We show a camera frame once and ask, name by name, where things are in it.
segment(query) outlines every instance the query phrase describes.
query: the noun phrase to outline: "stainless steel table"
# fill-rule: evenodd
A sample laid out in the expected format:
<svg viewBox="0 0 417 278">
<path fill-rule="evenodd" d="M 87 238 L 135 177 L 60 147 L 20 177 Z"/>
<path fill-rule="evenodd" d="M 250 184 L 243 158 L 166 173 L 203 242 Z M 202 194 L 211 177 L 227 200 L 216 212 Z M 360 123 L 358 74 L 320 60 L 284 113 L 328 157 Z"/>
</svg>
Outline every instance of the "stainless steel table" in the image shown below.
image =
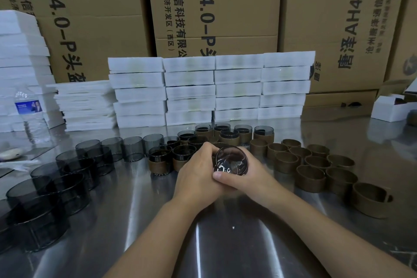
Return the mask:
<svg viewBox="0 0 417 278">
<path fill-rule="evenodd" d="M 394 209 L 386 220 L 367 217 L 328 192 L 311 194 L 294 187 L 291 175 L 276 179 L 326 216 L 353 231 L 404 264 L 417 269 L 417 129 L 403 122 L 370 119 L 369 109 L 311 108 L 302 119 L 235 121 L 271 125 L 275 141 L 302 140 L 323 144 L 333 154 L 356 161 L 360 181 L 390 187 Z M 38 157 L 53 161 L 61 152 L 87 139 L 150 133 L 176 135 L 193 125 L 52 133 L 57 147 Z M 28 174 L 11 172 L 0 179 L 0 196 Z M 71 228 L 55 245 L 38 253 L 17 248 L 0 255 L 2 277 L 98 278 L 146 228 L 160 207 L 171 199 L 176 174 L 151 176 L 146 159 L 119 161 L 116 170 L 101 178 L 91 191 L 92 203 L 70 218 Z M 235 193 L 202 211 L 181 249 L 175 277 L 325 277 L 319 261 L 285 223 Z"/>
</svg>

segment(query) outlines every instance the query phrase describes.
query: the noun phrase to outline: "left hand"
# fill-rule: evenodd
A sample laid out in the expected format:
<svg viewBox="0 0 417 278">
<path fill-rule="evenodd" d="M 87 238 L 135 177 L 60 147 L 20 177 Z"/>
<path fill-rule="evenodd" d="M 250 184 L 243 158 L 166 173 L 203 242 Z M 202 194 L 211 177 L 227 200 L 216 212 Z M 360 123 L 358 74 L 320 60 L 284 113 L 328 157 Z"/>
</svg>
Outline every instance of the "left hand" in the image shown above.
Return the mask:
<svg viewBox="0 0 417 278">
<path fill-rule="evenodd" d="M 179 201 L 195 214 L 216 201 L 228 188 L 212 177 L 211 156 L 217 151 L 217 147 L 205 142 L 178 173 L 173 200 Z"/>
</svg>

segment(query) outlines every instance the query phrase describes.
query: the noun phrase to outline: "stack of white foam trays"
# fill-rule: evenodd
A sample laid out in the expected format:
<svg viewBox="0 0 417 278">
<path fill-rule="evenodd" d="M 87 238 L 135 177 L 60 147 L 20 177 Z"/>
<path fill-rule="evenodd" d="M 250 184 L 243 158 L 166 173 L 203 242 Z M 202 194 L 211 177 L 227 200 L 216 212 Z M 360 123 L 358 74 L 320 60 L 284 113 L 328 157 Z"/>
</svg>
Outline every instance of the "stack of white foam trays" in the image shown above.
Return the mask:
<svg viewBox="0 0 417 278">
<path fill-rule="evenodd" d="M 258 117 L 262 54 L 216 56 L 216 122 Z"/>
<path fill-rule="evenodd" d="M 14 104 L 21 85 L 38 95 L 49 128 L 64 123 L 53 99 L 55 79 L 49 67 L 49 50 L 34 16 L 14 10 L 0 11 L 0 132 L 24 131 Z"/>
<path fill-rule="evenodd" d="M 166 125 L 211 123 L 216 107 L 213 56 L 164 59 Z"/>
<path fill-rule="evenodd" d="M 119 128 L 166 124 L 166 91 L 161 57 L 109 57 L 109 80 Z"/>
<path fill-rule="evenodd" d="M 117 125 L 113 103 L 116 97 L 108 80 L 48 85 L 64 113 L 66 132 L 112 129 Z"/>
<path fill-rule="evenodd" d="M 265 53 L 258 119 L 299 117 L 310 91 L 315 51 Z"/>
</svg>

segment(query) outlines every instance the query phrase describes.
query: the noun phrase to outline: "water bottle label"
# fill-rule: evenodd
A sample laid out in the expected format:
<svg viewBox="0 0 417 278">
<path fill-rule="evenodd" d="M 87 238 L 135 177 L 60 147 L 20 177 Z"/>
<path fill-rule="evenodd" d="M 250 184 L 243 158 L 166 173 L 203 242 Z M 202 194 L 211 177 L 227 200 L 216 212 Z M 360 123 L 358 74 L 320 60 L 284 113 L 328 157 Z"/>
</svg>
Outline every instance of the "water bottle label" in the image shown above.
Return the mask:
<svg viewBox="0 0 417 278">
<path fill-rule="evenodd" d="M 32 114 L 42 112 L 39 100 L 15 102 L 19 114 Z"/>
</svg>

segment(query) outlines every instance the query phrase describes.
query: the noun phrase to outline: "hand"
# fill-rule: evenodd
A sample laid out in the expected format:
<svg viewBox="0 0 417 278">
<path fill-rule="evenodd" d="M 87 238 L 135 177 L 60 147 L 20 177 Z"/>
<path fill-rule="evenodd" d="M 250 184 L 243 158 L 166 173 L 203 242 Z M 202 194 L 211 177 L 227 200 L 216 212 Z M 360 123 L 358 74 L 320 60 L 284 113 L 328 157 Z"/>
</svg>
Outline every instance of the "hand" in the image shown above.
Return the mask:
<svg viewBox="0 0 417 278">
<path fill-rule="evenodd" d="M 212 178 L 211 156 L 217 151 L 217 147 L 205 142 L 178 172 L 173 199 L 195 214 L 216 201 L 228 188 Z"/>
<path fill-rule="evenodd" d="M 243 191 L 253 201 L 270 209 L 279 193 L 285 191 L 285 188 L 265 170 L 262 163 L 246 148 L 240 147 L 240 149 L 245 152 L 248 158 L 248 172 L 246 175 L 239 176 L 228 172 L 214 172 L 213 178 L 225 185 Z"/>
</svg>

